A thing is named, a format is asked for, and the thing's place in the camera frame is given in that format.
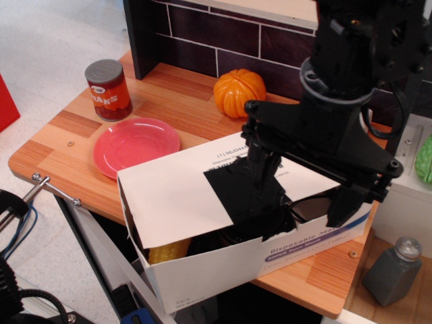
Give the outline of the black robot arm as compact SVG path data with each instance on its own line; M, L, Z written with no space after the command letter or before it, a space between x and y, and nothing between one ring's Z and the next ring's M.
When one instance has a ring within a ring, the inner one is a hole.
M389 86L405 106L398 82L421 72L431 52L424 8L424 1L317 2L319 27L301 66L299 104L245 105L252 216L282 204L274 179L282 157L340 184L327 212L330 227L386 197L403 168L374 142L379 133L367 119L368 105L376 89Z

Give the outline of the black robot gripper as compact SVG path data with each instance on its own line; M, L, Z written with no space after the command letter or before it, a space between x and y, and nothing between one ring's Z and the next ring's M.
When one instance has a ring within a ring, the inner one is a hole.
M249 147L252 182L262 189L275 176L281 157L338 183L327 210L327 227L341 227L363 202L382 202L403 167L362 127L361 113L373 96L368 90L348 100L333 92L306 59L300 68L298 104L248 101L243 137Z

